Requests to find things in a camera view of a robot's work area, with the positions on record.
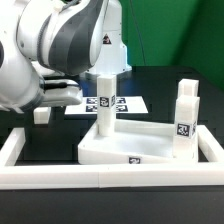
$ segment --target white box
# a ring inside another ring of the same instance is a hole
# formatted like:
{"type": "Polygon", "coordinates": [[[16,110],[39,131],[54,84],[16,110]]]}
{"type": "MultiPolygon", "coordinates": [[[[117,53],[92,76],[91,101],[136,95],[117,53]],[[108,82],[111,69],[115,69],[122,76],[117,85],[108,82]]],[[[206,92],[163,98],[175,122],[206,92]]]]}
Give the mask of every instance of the white box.
{"type": "Polygon", "coordinates": [[[95,123],[78,145],[81,164],[178,163],[198,161],[198,147],[193,145],[194,157],[174,159],[173,124],[116,120],[113,136],[98,134],[95,123]]]}
{"type": "Polygon", "coordinates": [[[51,115],[51,107],[38,107],[34,110],[34,124],[48,124],[51,115]]]}
{"type": "Polygon", "coordinates": [[[180,97],[181,95],[197,96],[198,85],[199,85],[198,80],[182,79],[178,85],[178,97],[180,97]]]}

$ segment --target white block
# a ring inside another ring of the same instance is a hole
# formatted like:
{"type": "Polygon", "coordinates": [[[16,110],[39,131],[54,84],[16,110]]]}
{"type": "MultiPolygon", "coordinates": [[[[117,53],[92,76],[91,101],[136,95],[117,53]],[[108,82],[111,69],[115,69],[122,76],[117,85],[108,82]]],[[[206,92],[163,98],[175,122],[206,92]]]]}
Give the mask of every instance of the white block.
{"type": "Polygon", "coordinates": [[[116,85],[114,75],[97,78],[97,123],[99,134],[111,136],[114,133],[116,120],[116,85]]]}
{"type": "Polygon", "coordinates": [[[38,107],[33,112],[34,124],[48,124],[51,115],[51,107],[38,107]]]}
{"type": "Polygon", "coordinates": [[[198,144],[209,162],[224,162],[224,150],[204,125],[197,127],[198,144]]]}
{"type": "Polygon", "coordinates": [[[180,97],[181,95],[197,96],[198,85],[198,80],[182,79],[178,85],[178,97],[180,97]]]}
{"type": "Polygon", "coordinates": [[[14,128],[0,151],[0,167],[14,166],[24,143],[24,129],[14,128]]]}
{"type": "Polygon", "coordinates": [[[0,169],[0,189],[98,188],[98,166],[16,166],[0,169]]]}
{"type": "Polygon", "coordinates": [[[173,156],[194,158],[199,97],[181,95],[176,101],[173,156]]]}

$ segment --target robot logo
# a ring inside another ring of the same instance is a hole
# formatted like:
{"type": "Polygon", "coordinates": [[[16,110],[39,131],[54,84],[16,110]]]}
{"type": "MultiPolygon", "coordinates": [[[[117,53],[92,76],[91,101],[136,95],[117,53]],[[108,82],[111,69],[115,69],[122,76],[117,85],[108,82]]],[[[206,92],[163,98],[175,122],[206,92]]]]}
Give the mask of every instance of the robot logo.
{"type": "Polygon", "coordinates": [[[107,34],[103,38],[103,44],[111,44],[110,38],[107,34]]]}

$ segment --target white cube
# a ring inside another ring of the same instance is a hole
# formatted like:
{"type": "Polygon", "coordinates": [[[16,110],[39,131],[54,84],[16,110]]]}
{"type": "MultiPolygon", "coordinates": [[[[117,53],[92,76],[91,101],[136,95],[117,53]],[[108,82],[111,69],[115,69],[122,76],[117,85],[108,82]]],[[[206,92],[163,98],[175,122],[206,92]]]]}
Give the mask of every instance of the white cube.
{"type": "Polygon", "coordinates": [[[38,107],[33,112],[34,124],[48,124],[51,115],[51,107],[38,107]]]}

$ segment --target white tray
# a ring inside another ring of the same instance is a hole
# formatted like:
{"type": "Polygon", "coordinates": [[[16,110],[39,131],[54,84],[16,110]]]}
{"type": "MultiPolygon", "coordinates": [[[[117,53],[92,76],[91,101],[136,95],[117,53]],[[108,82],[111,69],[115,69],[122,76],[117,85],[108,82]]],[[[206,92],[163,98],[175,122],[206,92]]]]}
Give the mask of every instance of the white tray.
{"type": "Polygon", "coordinates": [[[193,145],[193,158],[180,160],[172,155],[173,134],[173,124],[117,119],[114,135],[103,137],[98,134],[98,125],[95,122],[78,145],[79,163],[90,165],[197,162],[197,136],[193,145]]]}

